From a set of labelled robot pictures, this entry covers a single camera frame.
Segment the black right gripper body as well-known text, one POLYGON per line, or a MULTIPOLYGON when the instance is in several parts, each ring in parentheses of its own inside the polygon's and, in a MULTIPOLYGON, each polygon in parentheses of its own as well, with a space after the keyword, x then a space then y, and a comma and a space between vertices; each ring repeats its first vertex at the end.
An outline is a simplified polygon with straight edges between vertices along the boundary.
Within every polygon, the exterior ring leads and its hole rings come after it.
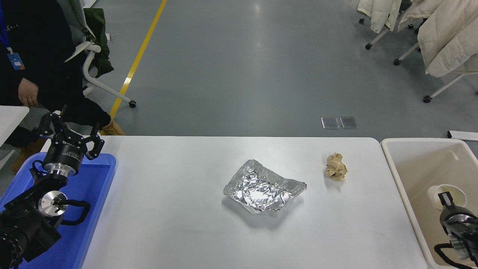
POLYGON ((443 207, 440 214, 440 224, 447 220, 463 222, 471 220, 471 218, 472 212, 464 207, 443 207))

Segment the person's left hand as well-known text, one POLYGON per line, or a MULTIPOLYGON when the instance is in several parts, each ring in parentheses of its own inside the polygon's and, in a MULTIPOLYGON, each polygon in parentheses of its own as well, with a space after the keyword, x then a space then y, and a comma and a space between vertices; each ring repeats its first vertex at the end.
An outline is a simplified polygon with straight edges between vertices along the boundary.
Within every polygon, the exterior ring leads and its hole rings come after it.
POLYGON ((19 101, 26 107, 38 107, 38 91, 39 87, 35 83, 22 78, 18 87, 19 101))

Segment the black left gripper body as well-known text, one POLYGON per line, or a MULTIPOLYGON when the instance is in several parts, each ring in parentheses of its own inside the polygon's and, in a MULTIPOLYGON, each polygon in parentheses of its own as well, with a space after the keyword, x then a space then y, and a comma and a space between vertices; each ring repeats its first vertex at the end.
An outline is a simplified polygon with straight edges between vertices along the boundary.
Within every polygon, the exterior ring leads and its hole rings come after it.
POLYGON ((68 173, 78 173, 87 151, 84 137, 71 131, 53 136, 49 150, 43 160, 43 169, 47 172, 63 170, 68 173))

